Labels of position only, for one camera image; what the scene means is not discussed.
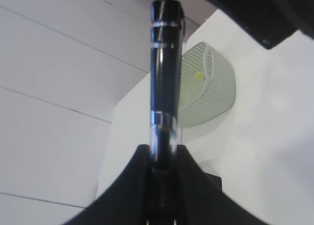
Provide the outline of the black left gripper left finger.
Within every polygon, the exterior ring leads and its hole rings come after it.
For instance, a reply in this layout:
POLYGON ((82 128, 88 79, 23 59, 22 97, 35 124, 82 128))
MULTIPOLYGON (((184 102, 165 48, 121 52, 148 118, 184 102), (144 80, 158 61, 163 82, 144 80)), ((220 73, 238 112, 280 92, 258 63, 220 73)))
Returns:
POLYGON ((149 146, 139 145, 108 189, 67 225, 145 225, 149 146))

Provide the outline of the blue black right robot arm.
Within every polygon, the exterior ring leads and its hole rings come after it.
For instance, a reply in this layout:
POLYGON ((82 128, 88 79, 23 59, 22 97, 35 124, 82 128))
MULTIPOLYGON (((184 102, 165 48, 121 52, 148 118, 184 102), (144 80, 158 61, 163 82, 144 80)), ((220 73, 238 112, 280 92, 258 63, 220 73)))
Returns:
POLYGON ((297 30, 314 36, 314 0, 206 0, 222 10, 265 49, 297 30))

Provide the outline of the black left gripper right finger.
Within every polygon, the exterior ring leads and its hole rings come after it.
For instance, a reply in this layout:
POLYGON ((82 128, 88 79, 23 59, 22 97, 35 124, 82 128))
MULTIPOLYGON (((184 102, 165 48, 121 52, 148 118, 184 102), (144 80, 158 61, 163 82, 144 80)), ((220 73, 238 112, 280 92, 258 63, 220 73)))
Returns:
POLYGON ((176 150, 178 225, 264 225, 217 188, 184 145, 176 150))

